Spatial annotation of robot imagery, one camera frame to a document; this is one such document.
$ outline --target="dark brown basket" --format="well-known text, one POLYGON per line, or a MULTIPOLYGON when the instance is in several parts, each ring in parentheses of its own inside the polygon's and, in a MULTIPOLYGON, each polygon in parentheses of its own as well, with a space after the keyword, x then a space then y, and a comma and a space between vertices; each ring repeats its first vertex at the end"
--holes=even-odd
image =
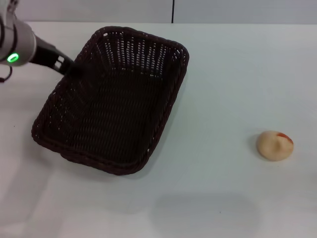
POLYGON ((69 161, 115 175, 139 171, 159 142, 186 74, 179 43, 126 27, 95 32, 34 121, 32 137, 69 161))

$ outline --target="wicker basket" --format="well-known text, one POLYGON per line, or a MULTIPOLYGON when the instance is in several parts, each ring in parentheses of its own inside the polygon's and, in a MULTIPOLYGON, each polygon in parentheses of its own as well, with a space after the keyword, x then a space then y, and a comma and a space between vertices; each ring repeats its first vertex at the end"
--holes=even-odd
POLYGON ((126 27, 96 31, 76 58, 94 73, 60 81, 34 121, 33 139, 111 174, 139 171, 159 142, 188 60, 174 41, 126 27))

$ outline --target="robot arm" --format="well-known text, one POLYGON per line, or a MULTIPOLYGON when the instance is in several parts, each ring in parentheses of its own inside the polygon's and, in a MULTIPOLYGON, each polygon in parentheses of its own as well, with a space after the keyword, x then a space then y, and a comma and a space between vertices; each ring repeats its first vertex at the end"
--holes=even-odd
POLYGON ((31 27, 15 16, 19 0, 0 0, 0 64, 34 63, 66 74, 72 59, 37 37, 31 27))

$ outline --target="white table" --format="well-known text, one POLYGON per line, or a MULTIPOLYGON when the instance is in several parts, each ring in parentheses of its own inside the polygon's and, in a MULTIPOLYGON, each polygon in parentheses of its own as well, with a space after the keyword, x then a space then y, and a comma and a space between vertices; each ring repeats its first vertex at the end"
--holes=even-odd
MULTIPOLYGON (((31 23, 73 59, 106 25, 31 23)), ((118 25, 190 53, 158 147, 123 177, 40 147, 31 126, 61 76, 15 68, 0 85, 0 237, 316 237, 317 26, 118 25), (257 154, 267 129, 294 140, 289 159, 257 154)))

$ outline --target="peach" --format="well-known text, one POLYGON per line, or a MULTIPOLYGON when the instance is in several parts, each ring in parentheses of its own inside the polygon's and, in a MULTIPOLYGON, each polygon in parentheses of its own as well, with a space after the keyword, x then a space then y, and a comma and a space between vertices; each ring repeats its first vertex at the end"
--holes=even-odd
POLYGON ((281 161, 289 157, 294 143, 287 135, 278 131, 265 131, 257 140, 258 152, 270 161, 281 161))

